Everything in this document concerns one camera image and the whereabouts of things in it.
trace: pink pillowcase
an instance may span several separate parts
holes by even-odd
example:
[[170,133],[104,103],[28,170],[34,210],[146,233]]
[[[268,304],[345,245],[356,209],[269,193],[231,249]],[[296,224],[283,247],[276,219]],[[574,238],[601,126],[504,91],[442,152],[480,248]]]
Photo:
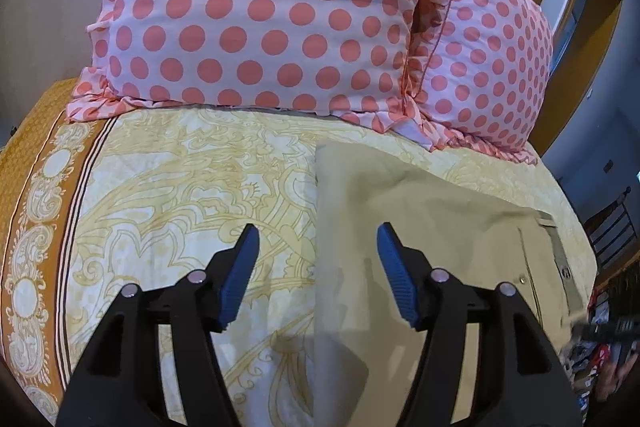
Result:
[[67,114],[88,121],[193,103],[286,108],[392,128],[429,150],[464,146],[534,162],[522,147],[551,55],[539,7],[420,0],[431,29],[412,34],[417,4],[103,0],[87,28],[93,62]]
[[417,2],[103,0],[68,115],[204,103],[335,114],[384,132],[402,107]]
[[553,53],[532,0],[421,0],[412,89],[434,134],[451,144],[534,162],[524,149],[544,99]]

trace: yellow paisley bedspread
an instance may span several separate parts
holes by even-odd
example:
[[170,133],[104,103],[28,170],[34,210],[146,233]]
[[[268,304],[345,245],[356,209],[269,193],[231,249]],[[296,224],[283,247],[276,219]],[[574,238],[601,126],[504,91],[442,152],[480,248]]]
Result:
[[[62,110],[72,83],[50,89],[0,155],[2,355],[52,422],[121,286],[170,285],[251,222],[260,255],[238,320],[214,338],[221,369],[244,425],[313,424],[321,139],[364,143],[457,185],[549,212],[588,301],[593,253],[541,162],[428,153],[394,134],[284,113],[191,107],[69,124]],[[168,410],[184,422],[170,344],[170,332],[161,331]]]

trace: clothing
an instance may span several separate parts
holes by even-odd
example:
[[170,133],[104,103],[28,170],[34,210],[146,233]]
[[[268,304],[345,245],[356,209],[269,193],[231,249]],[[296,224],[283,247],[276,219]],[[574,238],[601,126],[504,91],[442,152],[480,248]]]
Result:
[[[359,144],[316,150],[317,426],[394,425],[424,334],[399,315],[376,251],[384,221],[463,283],[514,283],[559,351],[584,306],[552,216],[450,184]],[[477,326],[469,326],[454,419],[468,414]]]

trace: screw head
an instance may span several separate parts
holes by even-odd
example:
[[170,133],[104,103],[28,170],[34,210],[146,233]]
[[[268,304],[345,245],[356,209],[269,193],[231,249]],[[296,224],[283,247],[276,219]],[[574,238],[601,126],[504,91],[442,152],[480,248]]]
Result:
[[507,297],[513,297],[516,295],[516,286],[511,284],[510,282],[503,282],[500,284],[500,293]]
[[126,297],[127,299],[129,297],[132,297],[136,293],[138,293],[138,285],[137,284],[133,284],[133,283],[129,283],[129,284],[124,285],[122,287],[122,290],[120,290],[120,294],[123,297]]
[[447,282],[449,280],[449,272],[442,268],[436,268],[431,271],[431,278],[435,282]]
[[207,273],[204,270],[194,270],[189,272],[187,279],[193,284],[199,284],[207,278]]

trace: bed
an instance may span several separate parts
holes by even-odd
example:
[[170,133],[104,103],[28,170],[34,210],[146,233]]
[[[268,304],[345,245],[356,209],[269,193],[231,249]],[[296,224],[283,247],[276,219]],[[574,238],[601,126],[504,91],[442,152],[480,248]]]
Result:
[[[257,267],[238,320],[215,339],[225,382],[244,425],[312,425],[321,139],[364,143],[552,214],[588,302],[593,253],[542,162],[428,153],[391,133],[282,112],[168,108],[69,124],[63,110],[74,82],[55,83],[0,155],[0,346],[52,422],[82,348],[124,284],[174,283],[254,223]],[[161,356],[168,410],[184,422],[166,330]]]

